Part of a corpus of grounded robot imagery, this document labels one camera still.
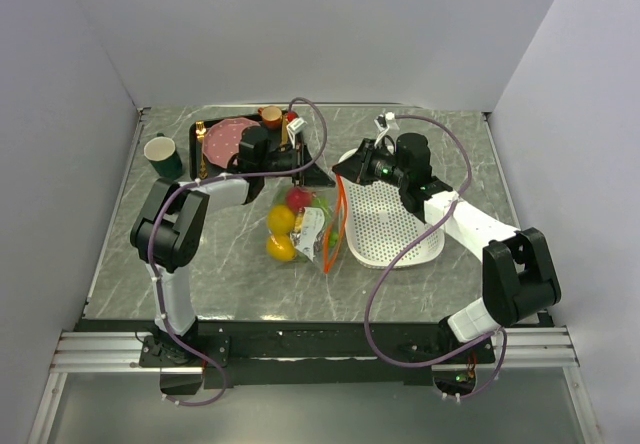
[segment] gray marble surface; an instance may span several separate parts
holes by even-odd
[[[140,141],[90,301],[86,318],[151,319],[153,292],[144,264],[129,244],[129,231],[147,197],[155,171],[142,154],[156,133],[173,137],[188,162],[188,128],[194,121],[250,114],[253,107],[157,107],[143,116]],[[495,218],[513,224],[488,128],[479,112],[437,112],[395,106],[322,106],[329,124],[323,168],[363,137],[376,134],[373,118],[381,111],[433,117],[452,129],[473,165],[473,184],[465,198]],[[317,148],[320,126],[310,109],[300,114],[314,124],[311,150]],[[427,135],[435,174],[458,187],[465,167],[451,140],[435,126],[402,121],[403,131]],[[265,253],[265,219],[279,183],[271,180],[252,205],[209,210],[200,249],[192,262],[191,292],[196,312],[204,319],[288,319],[308,321],[362,320],[369,291],[379,270],[360,265],[343,246],[328,276],[309,262],[279,263]],[[393,271],[374,303],[372,317],[382,321],[435,322],[480,296],[481,266],[471,253],[447,238],[434,261]]]

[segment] wall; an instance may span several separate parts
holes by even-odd
[[[75,0],[0,0],[0,429],[25,442],[79,317],[135,108]]]
[[[491,118],[608,443],[638,442],[640,0],[555,0]]]
[[[138,106],[492,110],[553,0],[79,0]]]

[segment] red ball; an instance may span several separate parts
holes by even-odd
[[[305,207],[311,207],[312,200],[313,195],[309,191],[305,191],[300,187],[292,188],[287,192],[287,196],[285,197],[287,207],[296,214]]]

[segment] perforated plastic basket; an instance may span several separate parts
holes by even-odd
[[[340,161],[356,149],[346,152]],[[423,224],[402,206],[398,190],[375,182],[360,186],[343,179],[349,212],[345,225],[347,244],[355,258],[365,267],[384,268],[410,242],[425,232]],[[429,262],[442,252],[444,232],[437,230],[397,264],[396,268]]]

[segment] gold fork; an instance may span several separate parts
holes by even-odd
[[[198,177],[200,179],[206,179],[207,177],[207,165],[204,162],[204,136],[207,134],[207,129],[204,127],[204,121],[196,121],[196,138],[200,143],[200,170],[198,171]]]

